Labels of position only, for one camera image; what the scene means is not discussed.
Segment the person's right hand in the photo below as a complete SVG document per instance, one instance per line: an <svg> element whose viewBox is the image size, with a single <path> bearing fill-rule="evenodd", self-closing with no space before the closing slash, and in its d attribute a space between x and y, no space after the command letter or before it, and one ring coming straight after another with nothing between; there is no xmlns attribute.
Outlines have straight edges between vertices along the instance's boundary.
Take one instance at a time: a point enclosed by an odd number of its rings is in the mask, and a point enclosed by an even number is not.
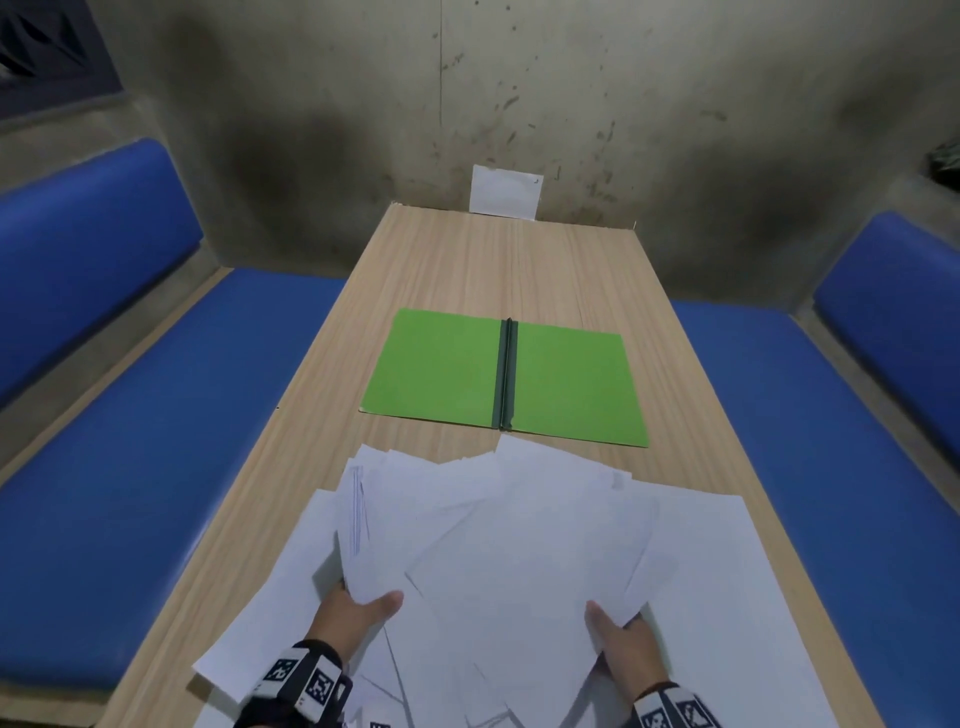
<svg viewBox="0 0 960 728"><path fill-rule="evenodd" d="M670 682L666 662L655 633L641 613L624 626L621 654L603 654L612 682L630 705L652 686Z"/></svg>

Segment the person's left hand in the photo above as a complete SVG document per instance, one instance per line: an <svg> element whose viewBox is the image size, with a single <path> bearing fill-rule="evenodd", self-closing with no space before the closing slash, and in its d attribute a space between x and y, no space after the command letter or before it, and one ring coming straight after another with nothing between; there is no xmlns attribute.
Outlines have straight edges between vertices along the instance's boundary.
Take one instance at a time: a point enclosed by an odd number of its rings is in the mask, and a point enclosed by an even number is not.
<svg viewBox="0 0 960 728"><path fill-rule="evenodd" d="M359 603L354 600L345 581L337 581L322 598L304 639L321 642L330 647L342 665L348 664L364 644L373 629L362 629Z"/></svg>

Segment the pile of white paper sheets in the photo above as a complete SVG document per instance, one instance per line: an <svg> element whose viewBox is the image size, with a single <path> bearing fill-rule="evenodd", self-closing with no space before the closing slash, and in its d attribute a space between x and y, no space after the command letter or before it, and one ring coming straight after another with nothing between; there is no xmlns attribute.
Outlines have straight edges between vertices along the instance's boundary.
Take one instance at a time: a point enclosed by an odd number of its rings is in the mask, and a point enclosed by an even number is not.
<svg viewBox="0 0 960 728"><path fill-rule="evenodd" d="M349 663L349 728L618 726L589 601L645 619L723 728L838 728L743 498L508 435L444 464L361 445L194 663L212 687L194 728L232 727L341 577L360 602L404 595Z"/></svg>

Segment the black marker wrist tracker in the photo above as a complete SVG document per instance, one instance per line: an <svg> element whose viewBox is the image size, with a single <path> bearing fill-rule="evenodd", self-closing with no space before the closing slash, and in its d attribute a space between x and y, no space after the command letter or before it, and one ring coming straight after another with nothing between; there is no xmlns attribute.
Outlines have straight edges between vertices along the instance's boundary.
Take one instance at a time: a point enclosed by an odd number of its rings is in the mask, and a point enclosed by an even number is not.
<svg viewBox="0 0 960 728"><path fill-rule="evenodd" d="M232 728L343 728L353 689L337 651L305 638L272 663Z"/></svg>
<svg viewBox="0 0 960 728"><path fill-rule="evenodd" d="M699 695L674 682L646 689L620 728L723 728Z"/></svg>

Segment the blue bench seat cushion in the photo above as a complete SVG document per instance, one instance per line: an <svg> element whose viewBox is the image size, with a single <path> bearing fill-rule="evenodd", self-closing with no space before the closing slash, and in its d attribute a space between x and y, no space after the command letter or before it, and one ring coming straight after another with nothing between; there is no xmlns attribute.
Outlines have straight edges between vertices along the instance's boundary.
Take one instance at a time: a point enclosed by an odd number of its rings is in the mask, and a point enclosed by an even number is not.
<svg viewBox="0 0 960 728"><path fill-rule="evenodd" d="M785 313L674 311L887 728L960 728L960 514Z"/></svg>
<svg viewBox="0 0 960 728"><path fill-rule="evenodd" d="M116 688L345 285L227 274L0 486L0 684Z"/></svg>

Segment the open green folder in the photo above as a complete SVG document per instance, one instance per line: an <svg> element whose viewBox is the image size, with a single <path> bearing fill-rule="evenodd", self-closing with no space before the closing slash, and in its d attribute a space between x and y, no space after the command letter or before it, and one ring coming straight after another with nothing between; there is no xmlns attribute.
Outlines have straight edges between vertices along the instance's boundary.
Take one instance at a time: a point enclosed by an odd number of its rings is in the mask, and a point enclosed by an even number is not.
<svg viewBox="0 0 960 728"><path fill-rule="evenodd" d="M647 448L619 334L401 308L366 414Z"/></svg>

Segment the white paper card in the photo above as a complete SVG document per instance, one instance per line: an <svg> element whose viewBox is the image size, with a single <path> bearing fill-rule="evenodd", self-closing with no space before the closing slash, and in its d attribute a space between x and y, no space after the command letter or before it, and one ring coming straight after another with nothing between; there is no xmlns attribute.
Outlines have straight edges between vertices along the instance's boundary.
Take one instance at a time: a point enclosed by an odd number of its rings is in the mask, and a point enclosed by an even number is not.
<svg viewBox="0 0 960 728"><path fill-rule="evenodd" d="M473 214L534 221L545 177L474 164L468 211Z"/></svg>

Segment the blue bench backrest cushion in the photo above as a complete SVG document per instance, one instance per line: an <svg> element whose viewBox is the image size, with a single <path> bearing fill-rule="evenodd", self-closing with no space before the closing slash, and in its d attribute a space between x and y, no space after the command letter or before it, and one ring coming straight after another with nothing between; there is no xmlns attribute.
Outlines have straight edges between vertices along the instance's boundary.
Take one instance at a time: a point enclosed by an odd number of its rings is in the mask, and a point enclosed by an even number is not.
<svg viewBox="0 0 960 728"><path fill-rule="evenodd" d="M814 308L928 427L960 430L960 250L902 215L875 215L829 270Z"/></svg>
<svg viewBox="0 0 960 728"><path fill-rule="evenodd" d="M169 152L151 138L0 194L0 408L203 237Z"/></svg>

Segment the dark window grille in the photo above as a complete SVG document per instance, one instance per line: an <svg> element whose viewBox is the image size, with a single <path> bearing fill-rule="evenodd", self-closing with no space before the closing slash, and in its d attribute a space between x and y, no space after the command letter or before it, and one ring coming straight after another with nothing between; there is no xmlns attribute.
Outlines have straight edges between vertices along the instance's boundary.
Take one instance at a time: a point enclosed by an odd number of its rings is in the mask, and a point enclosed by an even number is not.
<svg viewBox="0 0 960 728"><path fill-rule="evenodd" d="M88 0L0 0L0 122L122 92Z"/></svg>

